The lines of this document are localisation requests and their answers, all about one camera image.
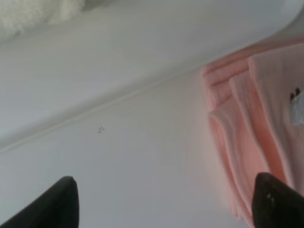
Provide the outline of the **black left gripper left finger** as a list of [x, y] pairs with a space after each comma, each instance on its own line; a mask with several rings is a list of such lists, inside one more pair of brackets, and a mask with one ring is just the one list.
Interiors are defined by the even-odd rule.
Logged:
[[79, 217], [77, 182], [72, 176], [65, 176], [1, 227], [77, 228]]

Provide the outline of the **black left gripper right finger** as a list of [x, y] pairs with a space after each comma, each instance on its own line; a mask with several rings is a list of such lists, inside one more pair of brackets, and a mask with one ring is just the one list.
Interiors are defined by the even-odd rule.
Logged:
[[260, 172], [255, 179], [252, 218], [256, 228], [302, 228], [304, 197], [274, 175]]

